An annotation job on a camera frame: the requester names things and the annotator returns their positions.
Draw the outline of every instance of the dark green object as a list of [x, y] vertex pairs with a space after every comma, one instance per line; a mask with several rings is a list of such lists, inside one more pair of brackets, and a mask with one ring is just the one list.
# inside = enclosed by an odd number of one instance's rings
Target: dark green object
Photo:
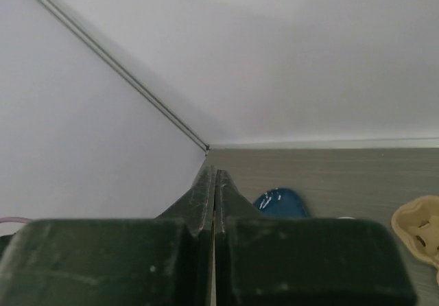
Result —
[[416, 302], [392, 238], [374, 222], [229, 219], [228, 244], [227, 305]]
[[193, 305], [182, 220], [44, 220], [0, 264], [2, 306]]
[[8, 244], [11, 242], [13, 235], [4, 235], [0, 236], [0, 259], [3, 258], [3, 254], [5, 253], [5, 249]]
[[211, 299], [214, 193], [215, 172], [208, 167], [183, 197], [158, 216], [183, 219], [192, 235], [197, 277], [193, 290], [187, 293], [194, 295], [195, 306], [209, 305]]
[[28, 224], [0, 263], [0, 301], [205, 306], [214, 236], [219, 306], [415, 305], [384, 227], [268, 219], [239, 194], [227, 172], [213, 168], [154, 220]]

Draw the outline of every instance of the beige object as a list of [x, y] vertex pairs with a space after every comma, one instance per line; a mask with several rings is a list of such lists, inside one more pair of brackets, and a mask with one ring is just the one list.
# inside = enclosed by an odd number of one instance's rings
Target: beige object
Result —
[[[392, 228], [409, 251], [439, 271], [439, 196], [421, 196], [401, 206]], [[439, 272], [436, 275], [439, 285]]]

